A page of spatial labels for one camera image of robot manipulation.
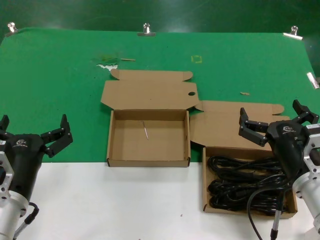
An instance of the cardboard box flap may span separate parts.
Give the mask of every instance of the cardboard box flap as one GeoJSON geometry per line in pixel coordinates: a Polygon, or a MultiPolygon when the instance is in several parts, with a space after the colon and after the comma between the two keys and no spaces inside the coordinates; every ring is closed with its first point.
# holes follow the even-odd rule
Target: cardboard box flap
{"type": "Polygon", "coordinates": [[[196,108],[204,112],[190,117],[190,140],[206,147],[270,150],[268,144],[261,147],[238,135],[242,107],[253,121],[271,123],[290,119],[288,116],[273,115],[284,110],[283,106],[277,104],[202,101],[196,108]]]}
{"type": "Polygon", "coordinates": [[[111,75],[118,80],[153,80],[183,82],[192,78],[191,71],[149,71],[112,69],[111,75]]]}
{"type": "Polygon", "coordinates": [[[195,83],[182,81],[106,81],[101,102],[115,110],[185,110],[199,103],[195,83]]]}
{"type": "Polygon", "coordinates": [[[245,108],[246,113],[249,114],[270,114],[279,115],[285,110],[284,106],[280,104],[269,103],[251,103],[251,102],[236,102],[236,101],[200,101],[196,109],[203,112],[215,113],[237,113],[240,114],[240,108],[245,108]]]}

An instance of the open cardboard box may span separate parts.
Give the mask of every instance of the open cardboard box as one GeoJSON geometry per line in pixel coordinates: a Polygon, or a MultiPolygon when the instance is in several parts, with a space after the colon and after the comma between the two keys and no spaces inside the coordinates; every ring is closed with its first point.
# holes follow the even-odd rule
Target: open cardboard box
{"type": "MultiPolygon", "coordinates": [[[[203,112],[190,117],[190,139],[192,142],[204,146],[202,155],[202,204],[206,213],[247,214],[243,211],[229,211],[213,208],[209,201],[212,197],[208,191],[210,183],[217,179],[216,174],[208,167],[211,156],[226,156],[244,161],[252,161],[273,155],[269,144],[265,147],[239,136],[240,108],[244,108],[250,120],[271,123],[274,121],[288,120],[287,116],[278,116],[284,107],[278,104],[227,102],[227,101],[201,101],[195,106],[203,112]]],[[[297,211],[296,196],[289,191],[285,196],[288,209],[281,218],[293,217],[297,211]]],[[[266,218],[263,213],[252,211],[253,215],[266,218]]]]}
{"type": "Polygon", "coordinates": [[[111,112],[110,167],[188,167],[188,108],[199,103],[192,72],[111,70],[101,102],[111,112]]]}

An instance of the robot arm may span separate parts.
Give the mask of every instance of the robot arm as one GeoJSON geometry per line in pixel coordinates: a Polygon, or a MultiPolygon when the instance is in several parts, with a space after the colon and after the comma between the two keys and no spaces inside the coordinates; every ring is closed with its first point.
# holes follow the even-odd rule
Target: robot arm
{"type": "MultiPolygon", "coordinates": [[[[294,100],[292,106],[297,117],[269,125],[249,120],[245,109],[241,108],[239,135],[262,147],[266,143],[270,144],[283,173],[287,176],[289,186],[292,186],[298,198],[304,199],[314,218],[313,224],[320,234],[320,154],[317,151],[320,149],[320,124],[317,124],[319,115],[301,105],[298,100],[294,100]]],[[[281,211],[277,212],[272,229],[274,232],[278,232],[281,215],[281,211]]]]}
{"type": "Polygon", "coordinates": [[[8,125],[9,118],[4,115],[0,121],[0,240],[16,238],[38,214],[39,209],[30,203],[30,198],[44,154],[52,158],[73,142],[65,114],[60,128],[41,135],[14,135],[6,131],[8,125]],[[29,205],[35,211],[16,231],[18,220],[29,205]]]}

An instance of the paper scrap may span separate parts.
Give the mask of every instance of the paper scrap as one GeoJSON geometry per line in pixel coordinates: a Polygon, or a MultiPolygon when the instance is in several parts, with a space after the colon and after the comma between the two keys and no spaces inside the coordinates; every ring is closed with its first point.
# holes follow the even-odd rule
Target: paper scrap
{"type": "Polygon", "coordinates": [[[131,58],[121,58],[122,61],[132,61],[135,62],[135,59],[131,59],[131,58]]]}
{"type": "Polygon", "coordinates": [[[115,64],[115,65],[105,65],[103,66],[102,64],[98,64],[97,66],[103,68],[103,69],[108,69],[109,71],[111,71],[111,69],[117,69],[118,68],[118,65],[115,64]]]}

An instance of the metal clip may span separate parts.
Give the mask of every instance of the metal clip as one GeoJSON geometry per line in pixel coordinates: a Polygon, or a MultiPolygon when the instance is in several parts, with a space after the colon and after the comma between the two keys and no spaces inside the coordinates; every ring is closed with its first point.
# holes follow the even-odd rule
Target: metal clip
{"type": "Polygon", "coordinates": [[[9,22],[7,24],[7,26],[9,28],[10,32],[5,35],[6,37],[9,37],[9,36],[19,32],[19,30],[16,28],[16,24],[14,22],[9,22]]]}
{"type": "Polygon", "coordinates": [[[317,80],[316,80],[315,76],[312,74],[312,72],[308,72],[306,75],[315,89],[320,88],[319,83],[317,82],[317,80]]]}
{"type": "Polygon", "coordinates": [[[302,36],[297,36],[297,32],[298,32],[298,27],[297,26],[292,26],[291,27],[291,32],[290,33],[286,33],[284,32],[283,35],[289,38],[293,38],[293,39],[298,39],[298,40],[302,40],[302,36]]]}
{"type": "Polygon", "coordinates": [[[145,23],[143,24],[143,32],[138,32],[137,35],[141,37],[155,37],[156,33],[151,32],[149,23],[145,23]]]}

